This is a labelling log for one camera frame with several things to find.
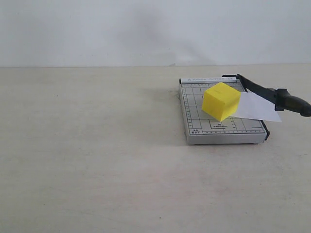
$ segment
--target white backdrop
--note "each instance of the white backdrop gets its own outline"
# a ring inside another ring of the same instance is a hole
[[[0,0],[0,66],[311,62],[310,0]]]

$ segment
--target paper cutter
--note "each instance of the paper cutter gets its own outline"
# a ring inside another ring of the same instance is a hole
[[[246,91],[240,79],[236,77],[179,80],[188,144],[258,144],[267,140],[270,133],[262,120],[228,117],[219,122],[201,109],[204,92],[219,82],[226,83],[238,91]]]

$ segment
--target guillotine paper trimmer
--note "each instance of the guillotine paper trimmer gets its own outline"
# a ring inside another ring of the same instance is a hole
[[[244,76],[223,75],[219,78],[185,78],[179,80],[179,94],[189,145],[263,143],[269,131],[263,120],[228,117],[222,122],[202,111],[205,90],[223,82],[241,92],[251,92],[275,104],[276,111],[289,110],[311,117],[311,105],[291,96],[286,89],[267,89]]]

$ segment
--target white paper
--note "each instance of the white paper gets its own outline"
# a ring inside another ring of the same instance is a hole
[[[237,111],[232,117],[281,122],[275,105],[252,92],[241,92]]]

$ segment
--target yellow cube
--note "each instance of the yellow cube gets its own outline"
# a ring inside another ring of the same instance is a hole
[[[240,97],[240,91],[218,83],[204,92],[202,110],[221,122],[236,112]]]

